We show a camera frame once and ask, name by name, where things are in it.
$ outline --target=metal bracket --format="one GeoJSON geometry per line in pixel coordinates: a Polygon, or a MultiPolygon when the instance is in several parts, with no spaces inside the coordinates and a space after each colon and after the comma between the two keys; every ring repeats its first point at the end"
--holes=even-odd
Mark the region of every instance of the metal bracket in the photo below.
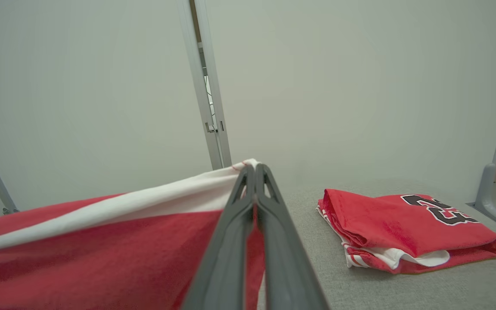
{"type": "Polygon", "coordinates": [[[213,125],[212,125],[212,129],[210,129],[208,123],[205,124],[206,124],[206,132],[217,132],[217,129],[215,129],[213,125]]]}
{"type": "MultiPolygon", "coordinates": [[[[18,209],[12,210],[12,213],[18,213],[18,212],[20,212],[20,210],[18,209]]],[[[10,211],[7,208],[3,208],[3,215],[9,215],[9,214],[11,214],[10,211]]]]}
{"type": "Polygon", "coordinates": [[[493,204],[492,192],[495,173],[495,164],[490,163],[484,167],[484,174],[482,174],[482,180],[480,182],[480,188],[478,189],[476,203],[473,206],[475,209],[479,210],[479,212],[482,212],[494,221],[496,221],[496,208],[493,204]]]}

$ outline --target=white trim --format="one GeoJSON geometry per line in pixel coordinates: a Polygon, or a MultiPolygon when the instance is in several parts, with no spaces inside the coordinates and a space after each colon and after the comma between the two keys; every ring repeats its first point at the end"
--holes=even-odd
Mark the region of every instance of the white trim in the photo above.
{"type": "MultiPolygon", "coordinates": [[[[433,251],[430,253],[423,254],[419,257],[412,257],[412,255],[406,253],[405,251],[402,251],[401,249],[396,249],[396,248],[356,248],[356,247],[353,247],[352,245],[350,245],[350,243],[346,239],[344,239],[344,237],[342,237],[341,234],[339,234],[334,229],[334,227],[332,227],[332,223],[330,222],[328,217],[325,217],[324,214],[321,212],[321,207],[317,206],[316,209],[317,209],[317,212],[319,212],[319,215],[329,224],[330,228],[332,228],[332,230],[342,240],[342,245],[344,247],[346,259],[348,260],[348,267],[350,266],[350,262],[351,263],[353,262],[353,260],[351,258],[351,254],[348,253],[348,251],[347,251],[347,249],[349,249],[349,248],[354,248],[356,250],[366,251],[368,253],[371,253],[372,255],[374,255],[374,257],[376,257],[377,259],[380,259],[381,261],[386,263],[386,265],[388,265],[388,267],[390,267],[392,270],[397,269],[397,267],[399,267],[399,263],[400,263],[401,259],[406,260],[406,261],[410,261],[412,263],[416,263],[419,265],[423,265],[426,267],[439,266],[441,264],[447,263],[450,259],[449,252],[447,252],[445,250],[433,251]]],[[[360,263],[360,261],[358,261],[358,259],[357,259],[357,257],[361,258],[359,255],[353,255],[353,257],[356,259],[356,261],[358,263],[360,263]]]]}
{"type": "Polygon", "coordinates": [[[362,267],[364,267],[364,268],[370,267],[365,263],[365,261],[363,260],[361,255],[353,255],[353,258],[356,260],[357,263],[359,263],[359,265],[362,265],[362,267]]]}
{"type": "Polygon", "coordinates": [[[0,249],[124,220],[221,210],[240,167],[247,164],[255,167],[257,161],[249,159],[234,167],[102,200],[40,224],[2,234],[0,249]]]}

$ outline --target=folded red jersey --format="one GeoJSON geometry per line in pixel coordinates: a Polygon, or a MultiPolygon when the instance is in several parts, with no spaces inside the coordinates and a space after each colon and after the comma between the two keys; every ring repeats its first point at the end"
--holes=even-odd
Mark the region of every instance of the folded red jersey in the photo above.
{"type": "Polygon", "coordinates": [[[496,233],[430,196],[327,189],[317,210],[341,238],[348,267],[425,273],[496,257],[496,233]]]}

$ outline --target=white stripe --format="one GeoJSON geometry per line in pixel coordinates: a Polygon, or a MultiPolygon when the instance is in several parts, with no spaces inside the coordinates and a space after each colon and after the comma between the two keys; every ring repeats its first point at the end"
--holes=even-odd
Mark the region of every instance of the white stripe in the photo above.
{"type": "Polygon", "coordinates": [[[423,265],[426,267],[439,266],[441,264],[447,263],[450,259],[449,252],[447,252],[445,250],[433,251],[430,253],[425,253],[419,257],[412,257],[412,255],[406,253],[405,251],[402,251],[401,249],[396,249],[396,248],[356,248],[356,247],[353,247],[352,245],[350,245],[349,242],[346,241],[346,239],[344,239],[344,237],[341,234],[339,234],[334,229],[334,227],[332,227],[332,223],[330,222],[328,217],[325,217],[321,213],[321,208],[317,207],[317,210],[318,210],[319,214],[323,217],[323,219],[329,224],[330,228],[332,228],[332,230],[340,237],[340,239],[342,240],[342,244],[346,243],[345,245],[343,245],[343,247],[344,247],[344,251],[346,252],[346,257],[347,257],[348,261],[352,261],[351,256],[349,254],[347,254],[348,248],[354,248],[356,250],[361,250],[361,251],[366,251],[368,253],[371,253],[372,255],[374,255],[374,257],[376,257],[377,259],[380,259],[381,261],[386,263],[386,265],[388,265],[388,267],[390,267],[391,269],[396,269],[397,267],[399,267],[399,263],[400,263],[401,259],[406,260],[406,261],[410,261],[412,263],[416,263],[419,265],[423,265]]]}
{"type": "Polygon", "coordinates": [[[368,268],[369,267],[365,263],[365,261],[363,260],[363,258],[361,257],[361,255],[353,255],[353,257],[355,258],[356,262],[361,265],[361,266],[357,266],[357,267],[364,267],[364,268],[368,268]]]}
{"type": "Polygon", "coordinates": [[[357,266],[356,263],[351,259],[351,255],[349,255],[346,252],[346,263],[348,264],[348,268],[351,268],[352,266],[357,266]]]}
{"type": "MultiPolygon", "coordinates": [[[[256,166],[255,159],[244,163],[256,166]]],[[[244,167],[243,163],[235,167],[244,167]]],[[[158,186],[130,192],[85,206],[63,216],[0,235],[0,249],[109,223],[166,214],[223,209],[240,169],[227,167],[158,186]]]]}

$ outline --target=metal stand foot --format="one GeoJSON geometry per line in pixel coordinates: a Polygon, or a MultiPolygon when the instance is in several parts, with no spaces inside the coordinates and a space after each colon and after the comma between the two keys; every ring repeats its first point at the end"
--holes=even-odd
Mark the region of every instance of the metal stand foot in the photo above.
{"type": "Polygon", "coordinates": [[[476,204],[474,204],[474,208],[496,221],[496,208],[493,205],[492,200],[495,173],[495,164],[490,163],[484,167],[484,174],[482,174],[482,180],[480,182],[480,188],[478,189],[478,195],[476,197],[476,204]]]}

